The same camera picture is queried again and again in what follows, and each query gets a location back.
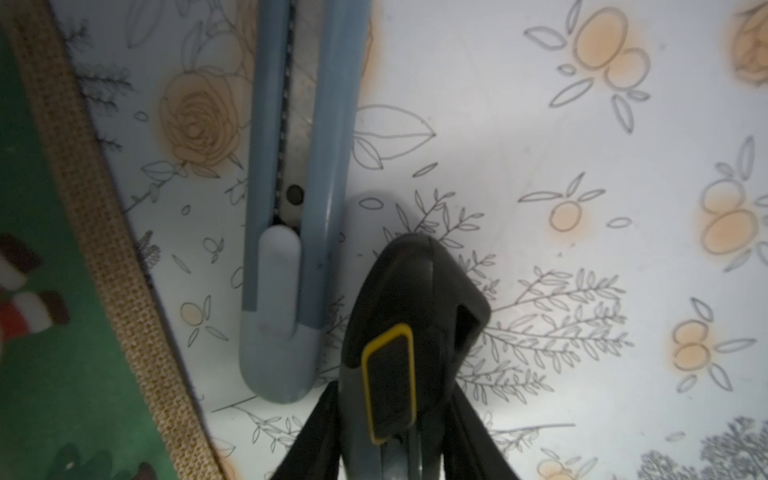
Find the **burlap green Christmas tote bag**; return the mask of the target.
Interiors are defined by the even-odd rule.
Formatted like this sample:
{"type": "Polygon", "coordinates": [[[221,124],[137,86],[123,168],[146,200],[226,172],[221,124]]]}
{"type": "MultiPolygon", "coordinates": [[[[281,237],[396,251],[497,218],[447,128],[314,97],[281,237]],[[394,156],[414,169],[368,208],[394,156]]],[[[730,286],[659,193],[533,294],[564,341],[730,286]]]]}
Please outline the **burlap green Christmas tote bag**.
{"type": "Polygon", "coordinates": [[[220,479],[46,1],[1,5],[1,475],[220,479]]]}

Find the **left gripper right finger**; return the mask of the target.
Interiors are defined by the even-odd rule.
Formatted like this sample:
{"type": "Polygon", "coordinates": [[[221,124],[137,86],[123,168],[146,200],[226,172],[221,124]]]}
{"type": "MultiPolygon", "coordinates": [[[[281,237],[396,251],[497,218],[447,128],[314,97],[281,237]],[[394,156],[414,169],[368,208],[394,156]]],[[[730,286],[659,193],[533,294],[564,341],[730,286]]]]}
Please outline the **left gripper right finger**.
{"type": "Polygon", "coordinates": [[[446,411],[443,466],[448,480],[519,479],[458,386],[446,411]]]}

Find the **dark grey yellow knife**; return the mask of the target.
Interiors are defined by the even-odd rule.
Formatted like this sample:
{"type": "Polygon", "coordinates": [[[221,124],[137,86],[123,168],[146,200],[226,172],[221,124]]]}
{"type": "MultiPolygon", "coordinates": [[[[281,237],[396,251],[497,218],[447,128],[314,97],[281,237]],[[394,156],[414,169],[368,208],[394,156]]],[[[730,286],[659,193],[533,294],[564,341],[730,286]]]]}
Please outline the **dark grey yellow knife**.
{"type": "Polygon", "coordinates": [[[342,347],[348,478],[439,478],[457,373],[490,316],[485,296],[436,239],[406,234],[384,248],[342,347]]]}

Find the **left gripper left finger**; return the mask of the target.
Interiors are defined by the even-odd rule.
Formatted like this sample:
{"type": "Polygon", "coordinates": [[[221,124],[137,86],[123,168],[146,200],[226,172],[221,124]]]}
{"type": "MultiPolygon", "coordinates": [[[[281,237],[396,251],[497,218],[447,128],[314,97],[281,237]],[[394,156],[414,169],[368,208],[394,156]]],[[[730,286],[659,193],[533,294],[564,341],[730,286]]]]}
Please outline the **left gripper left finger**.
{"type": "Polygon", "coordinates": [[[318,399],[272,480],[337,480],[341,457],[338,382],[318,399]]]}

